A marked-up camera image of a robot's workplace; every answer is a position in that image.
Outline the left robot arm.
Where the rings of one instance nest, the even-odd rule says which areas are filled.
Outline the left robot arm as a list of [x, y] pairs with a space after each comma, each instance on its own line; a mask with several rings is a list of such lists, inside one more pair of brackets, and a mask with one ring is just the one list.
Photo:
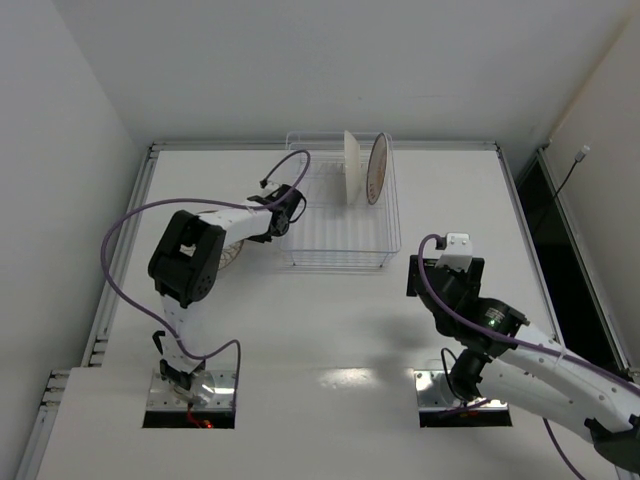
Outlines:
[[211, 292], [235, 250], [246, 241], [268, 243], [286, 235], [306, 205], [296, 188], [272, 184], [237, 208], [201, 214], [180, 210], [171, 217], [148, 266], [166, 324], [153, 339], [161, 354], [161, 378], [186, 398], [202, 403], [214, 392], [204, 356], [188, 355], [181, 339], [187, 322], [197, 317], [195, 304]]

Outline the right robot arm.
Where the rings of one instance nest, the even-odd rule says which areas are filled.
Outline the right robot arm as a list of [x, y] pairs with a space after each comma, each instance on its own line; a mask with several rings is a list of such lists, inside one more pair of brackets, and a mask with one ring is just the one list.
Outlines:
[[407, 294], [460, 343], [438, 377], [440, 406], [499, 400], [563, 426], [614, 466], [639, 471], [639, 387], [564, 348], [526, 316], [480, 294], [484, 261], [470, 255], [409, 260]]

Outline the large floral plate orange rim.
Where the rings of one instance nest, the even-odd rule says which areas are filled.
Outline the large floral plate orange rim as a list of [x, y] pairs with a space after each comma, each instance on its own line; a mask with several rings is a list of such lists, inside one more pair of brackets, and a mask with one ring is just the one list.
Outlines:
[[344, 131], [344, 175], [346, 203], [352, 205], [359, 195], [361, 180], [360, 144], [355, 136]]

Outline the white plate orange sunburst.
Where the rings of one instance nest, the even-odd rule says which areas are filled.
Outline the white plate orange sunburst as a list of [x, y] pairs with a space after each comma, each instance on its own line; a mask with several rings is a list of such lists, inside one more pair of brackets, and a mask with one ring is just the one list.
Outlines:
[[372, 145], [365, 177], [366, 199], [375, 205], [384, 190], [387, 167], [391, 158], [391, 143], [386, 133], [379, 133]]

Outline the small floral plate orange rim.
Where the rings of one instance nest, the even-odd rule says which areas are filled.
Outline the small floral plate orange rim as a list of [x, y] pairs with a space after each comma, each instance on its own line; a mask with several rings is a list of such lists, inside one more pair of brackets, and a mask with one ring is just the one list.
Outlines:
[[220, 260], [218, 263], [219, 270], [223, 270], [227, 268], [232, 262], [234, 262], [238, 258], [238, 256], [240, 255], [244, 247], [244, 243], [245, 243], [244, 240], [240, 240], [223, 248], [221, 252]]

